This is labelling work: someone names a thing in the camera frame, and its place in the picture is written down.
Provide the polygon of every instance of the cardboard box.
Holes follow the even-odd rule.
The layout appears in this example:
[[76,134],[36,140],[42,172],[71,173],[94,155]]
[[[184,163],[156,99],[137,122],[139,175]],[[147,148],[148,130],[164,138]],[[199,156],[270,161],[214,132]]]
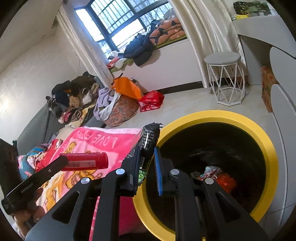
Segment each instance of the cardboard box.
[[268,112],[273,112],[270,100],[270,91],[273,84],[278,84],[271,68],[262,65],[262,99],[265,103]]

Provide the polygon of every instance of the silver screw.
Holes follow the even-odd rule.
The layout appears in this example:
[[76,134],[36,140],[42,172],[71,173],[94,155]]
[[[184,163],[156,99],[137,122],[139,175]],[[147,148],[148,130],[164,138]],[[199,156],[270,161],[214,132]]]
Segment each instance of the silver screw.
[[90,179],[88,177],[84,177],[80,181],[82,184],[87,184],[87,183],[89,183]]
[[180,171],[179,171],[178,169],[172,169],[172,170],[170,171],[170,173],[171,173],[172,175],[178,175],[178,174],[180,173]]
[[124,169],[122,169],[122,168],[119,168],[119,169],[117,169],[115,172],[116,172],[117,175],[122,175],[122,174],[124,174],[126,171],[125,171]]
[[214,180],[213,180],[212,178],[207,177],[207,178],[205,179],[205,183],[211,185],[211,184],[214,183]]

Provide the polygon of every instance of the red bottle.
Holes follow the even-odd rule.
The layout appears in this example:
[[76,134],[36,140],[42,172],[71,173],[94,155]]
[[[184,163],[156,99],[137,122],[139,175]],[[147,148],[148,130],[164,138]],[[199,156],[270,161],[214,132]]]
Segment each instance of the red bottle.
[[108,168],[109,162],[105,152],[96,153],[60,153],[67,157],[69,163],[62,171],[85,171]]

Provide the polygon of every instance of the white curtain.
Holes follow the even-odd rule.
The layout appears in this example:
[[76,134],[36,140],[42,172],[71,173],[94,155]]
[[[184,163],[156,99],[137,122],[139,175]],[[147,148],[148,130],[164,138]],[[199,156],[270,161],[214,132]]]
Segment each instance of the white curtain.
[[110,86],[113,82],[113,76],[106,66],[107,58],[78,19],[73,6],[71,4],[62,5],[57,14],[57,19],[87,71],[98,76],[105,86]]
[[221,0],[169,0],[193,46],[204,88],[209,87],[204,58],[215,52],[233,51],[241,55],[242,45]]

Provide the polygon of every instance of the pink blanket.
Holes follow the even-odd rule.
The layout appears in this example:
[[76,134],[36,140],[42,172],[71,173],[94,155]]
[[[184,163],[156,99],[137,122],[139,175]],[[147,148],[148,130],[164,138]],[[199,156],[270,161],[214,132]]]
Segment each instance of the pink blanket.
[[[122,160],[139,140],[140,135],[141,129],[102,129],[87,127],[75,129],[62,143],[50,162],[58,158],[60,153],[106,152],[109,160],[109,167],[103,170],[75,172],[61,171],[57,173],[50,181],[46,182],[42,186],[44,188],[44,192],[38,200],[37,205],[43,206],[47,212],[81,178],[89,177],[91,179],[98,179],[106,176],[110,171],[119,168]],[[96,203],[96,209],[93,217],[90,240],[93,235],[98,201]],[[131,233],[141,224],[141,221],[134,209],[132,198],[122,197],[120,199],[119,218],[119,235]]]

